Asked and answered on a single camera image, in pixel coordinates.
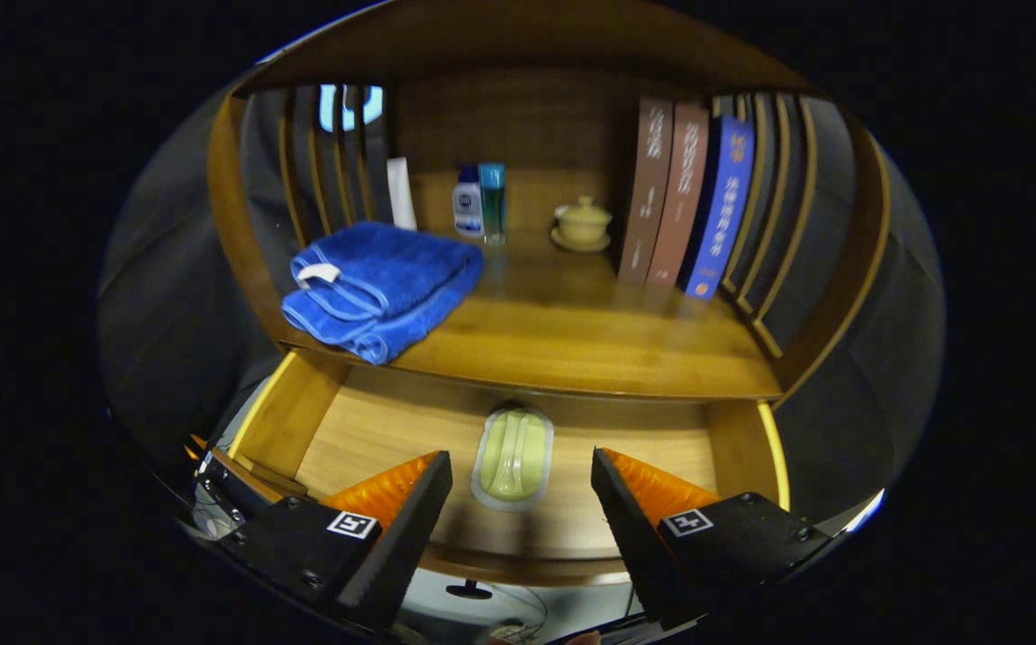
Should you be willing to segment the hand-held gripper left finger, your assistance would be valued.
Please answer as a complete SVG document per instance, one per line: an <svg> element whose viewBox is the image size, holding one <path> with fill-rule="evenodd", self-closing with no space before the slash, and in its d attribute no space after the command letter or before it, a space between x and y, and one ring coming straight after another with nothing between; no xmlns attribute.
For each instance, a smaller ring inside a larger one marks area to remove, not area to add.
<svg viewBox="0 0 1036 645"><path fill-rule="evenodd" d="M388 632L453 487L447 451L432 451L346 487L314 494L224 451L200 462L200 490L231 526L213 551L301 611L349 632Z"/></svg>

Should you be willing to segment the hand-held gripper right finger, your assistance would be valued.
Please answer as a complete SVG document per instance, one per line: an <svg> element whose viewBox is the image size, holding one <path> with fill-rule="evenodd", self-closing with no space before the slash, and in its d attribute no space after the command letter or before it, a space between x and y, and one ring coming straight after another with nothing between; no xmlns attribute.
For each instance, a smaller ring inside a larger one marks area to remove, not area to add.
<svg viewBox="0 0 1036 645"><path fill-rule="evenodd" d="M591 487L649 620L662 627L752 605L833 538L762 494L721 497L608 448Z"/></svg>

